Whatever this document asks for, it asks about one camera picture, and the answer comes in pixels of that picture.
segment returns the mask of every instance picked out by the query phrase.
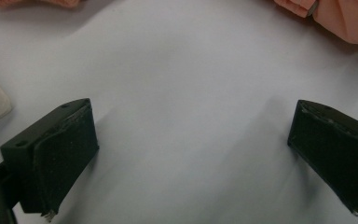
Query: pink cloth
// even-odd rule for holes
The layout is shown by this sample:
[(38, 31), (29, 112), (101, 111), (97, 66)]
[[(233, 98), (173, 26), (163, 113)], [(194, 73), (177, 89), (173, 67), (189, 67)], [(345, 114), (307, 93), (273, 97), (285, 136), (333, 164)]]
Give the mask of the pink cloth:
[(297, 16), (306, 18), (315, 0), (275, 0), (275, 3), (281, 7), (285, 7)]
[[(275, 0), (300, 17), (306, 17), (315, 1)], [(358, 0), (318, 0), (313, 19), (343, 40), (358, 44)]]
[[(0, 0), (0, 7), (8, 7), (19, 2), (24, 2), (26, 0)], [(77, 7), (80, 0), (39, 0), (43, 2), (48, 2), (60, 7)]]

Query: black rubber pad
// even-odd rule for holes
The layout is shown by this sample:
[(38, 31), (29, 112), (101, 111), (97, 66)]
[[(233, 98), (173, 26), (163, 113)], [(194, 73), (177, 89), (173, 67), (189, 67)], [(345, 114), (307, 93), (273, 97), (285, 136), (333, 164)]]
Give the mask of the black rubber pad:
[(358, 121), (326, 105), (300, 100), (288, 139), (294, 149), (358, 213)]
[(7, 169), (21, 181), (25, 213), (58, 214), (98, 150), (89, 99), (61, 105), (4, 145)]

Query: ruffled pink fabric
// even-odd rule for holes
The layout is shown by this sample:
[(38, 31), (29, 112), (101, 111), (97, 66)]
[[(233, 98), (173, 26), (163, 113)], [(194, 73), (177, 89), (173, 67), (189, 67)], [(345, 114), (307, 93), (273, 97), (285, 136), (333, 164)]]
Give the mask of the ruffled pink fabric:
[[(8, 7), (24, 1), (26, 0), (0, 0), (0, 7)], [(40, 1), (48, 2), (60, 7), (69, 7), (69, 8), (77, 7), (77, 5), (80, 2), (80, 0), (40, 0)]]
[(315, 0), (274, 0), (276, 4), (285, 7), (297, 16), (306, 18), (308, 12), (315, 4)]
[[(300, 17), (306, 17), (315, 1), (275, 0)], [(358, 44), (358, 0), (318, 0), (313, 19), (343, 40)]]

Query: white table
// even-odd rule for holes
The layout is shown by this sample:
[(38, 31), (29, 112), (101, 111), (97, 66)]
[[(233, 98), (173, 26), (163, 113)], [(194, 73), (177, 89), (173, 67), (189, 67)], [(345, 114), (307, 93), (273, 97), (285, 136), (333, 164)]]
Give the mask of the white table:
[(298, 99), (358, 119), (358, 46), (272, 0), (0, 10), (0, 85), (0, 146), (92, 101), (101, 149), (52, 223), (358, 223), (286, 145)]

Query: pink fabric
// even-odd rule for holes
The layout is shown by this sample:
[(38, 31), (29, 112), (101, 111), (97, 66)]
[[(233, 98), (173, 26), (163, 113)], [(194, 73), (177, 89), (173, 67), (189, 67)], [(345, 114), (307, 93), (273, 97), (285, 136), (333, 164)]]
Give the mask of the pink fabric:
[(276, 4), (285, 7), (297, 16), (306, 18), (315, 0), (274, 0)]
[[(0, 0), (0, 7), (8, 7), (27, 0)], [(60, 7), (77, 7), (80, 0), (40, 0)]]
[(358, 0), (319, 0), (313, 18), (345, 41), (358, 44)]

